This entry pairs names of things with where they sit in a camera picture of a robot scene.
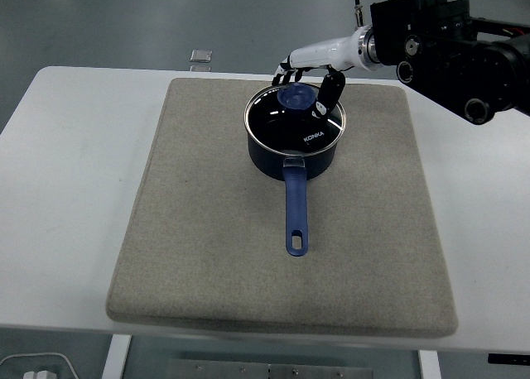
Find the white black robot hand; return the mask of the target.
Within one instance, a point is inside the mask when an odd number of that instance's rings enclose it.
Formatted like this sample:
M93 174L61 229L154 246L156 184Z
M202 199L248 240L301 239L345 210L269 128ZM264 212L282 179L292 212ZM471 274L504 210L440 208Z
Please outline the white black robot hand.
M277 67L272 84L288 84L291 77L299 81L304 72L326 69L316 99L313 116L325 118L335 108L345 86L344 72L351 68L375 70L380 65L375 53L371 26L356 29L349 37L318 42L291 52Z

